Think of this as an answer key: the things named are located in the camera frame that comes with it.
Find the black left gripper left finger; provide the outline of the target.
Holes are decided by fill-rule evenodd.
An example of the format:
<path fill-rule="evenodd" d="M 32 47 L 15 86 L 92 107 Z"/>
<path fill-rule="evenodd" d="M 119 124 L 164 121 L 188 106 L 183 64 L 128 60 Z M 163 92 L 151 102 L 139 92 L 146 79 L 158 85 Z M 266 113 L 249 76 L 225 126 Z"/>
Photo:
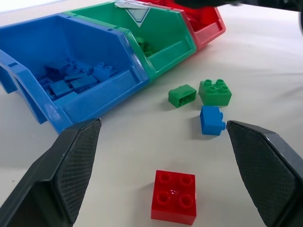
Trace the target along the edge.
<path fill-rule="evenodd" d="M 2 227 L 72 227 L 91 178 L 101 119 L 64 129 L 0 208 Z"/>

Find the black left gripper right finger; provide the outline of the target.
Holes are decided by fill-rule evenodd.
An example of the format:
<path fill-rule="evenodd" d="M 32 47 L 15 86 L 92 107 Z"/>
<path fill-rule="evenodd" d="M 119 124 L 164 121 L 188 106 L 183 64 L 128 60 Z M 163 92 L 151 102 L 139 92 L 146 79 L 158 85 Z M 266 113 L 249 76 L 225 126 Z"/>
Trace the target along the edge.
<path fill-rule="evenodd" d="M 267 227 L 303 225 L 303 159 L 277 133 L 228 121 L 244 185 Z"/>

